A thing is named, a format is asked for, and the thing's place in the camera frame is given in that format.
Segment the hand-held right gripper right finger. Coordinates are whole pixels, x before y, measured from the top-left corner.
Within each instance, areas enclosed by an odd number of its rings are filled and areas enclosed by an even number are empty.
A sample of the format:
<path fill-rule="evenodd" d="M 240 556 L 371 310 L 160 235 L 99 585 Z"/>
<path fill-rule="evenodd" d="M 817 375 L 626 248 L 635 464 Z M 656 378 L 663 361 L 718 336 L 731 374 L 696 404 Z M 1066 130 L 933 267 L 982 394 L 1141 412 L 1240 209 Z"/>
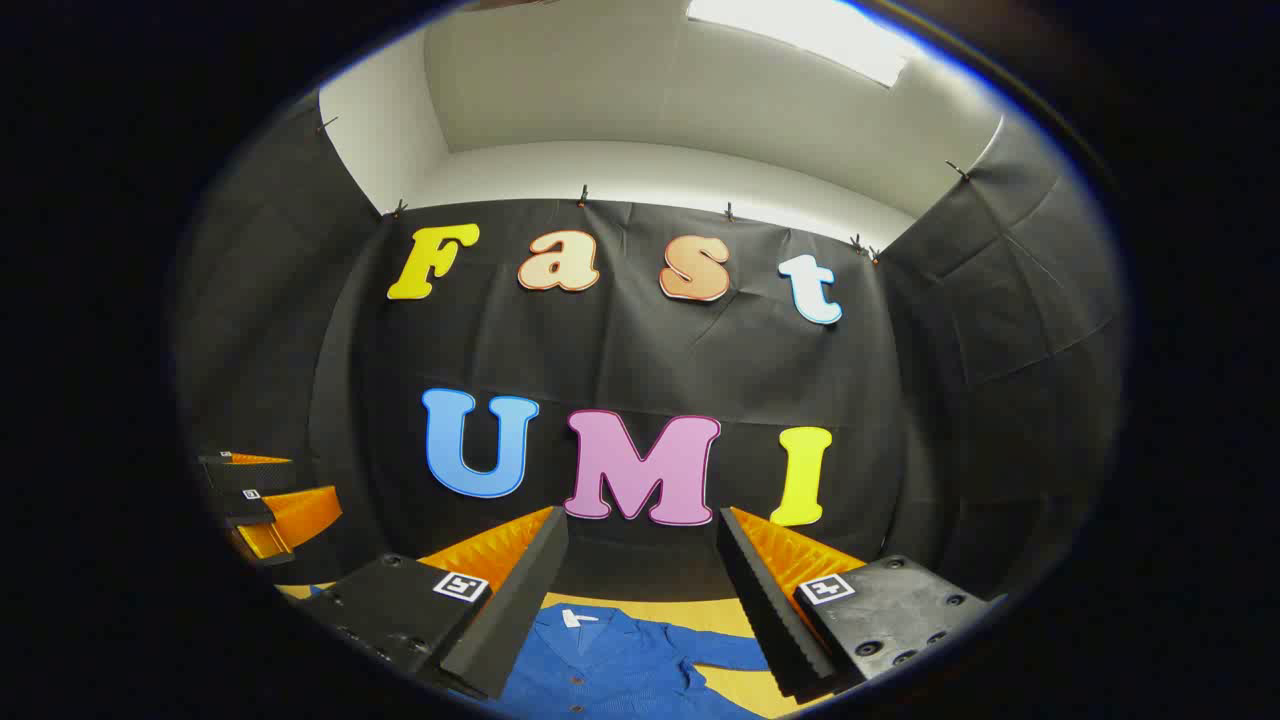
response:
<path fill-rule="evenodd" d="M 928 659 L 1006 600 L 901 553 L 861 561 L 736 507 L 721 509 L 716 544 L 780 692 L 796 701 Z"/>

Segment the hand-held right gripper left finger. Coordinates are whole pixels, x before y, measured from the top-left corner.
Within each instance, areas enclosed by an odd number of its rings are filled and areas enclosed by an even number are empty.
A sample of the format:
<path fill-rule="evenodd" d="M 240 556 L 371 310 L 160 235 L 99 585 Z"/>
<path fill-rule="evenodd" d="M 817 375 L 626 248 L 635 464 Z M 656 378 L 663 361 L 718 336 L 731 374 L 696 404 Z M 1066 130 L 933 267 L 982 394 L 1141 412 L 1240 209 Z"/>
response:
<path fill-rule="evenodd" d="M 502 694 L 568 543 L 549 506 L 424 559 L 384 553 L 301 610 L 415 680 L 475 700 Z"/>

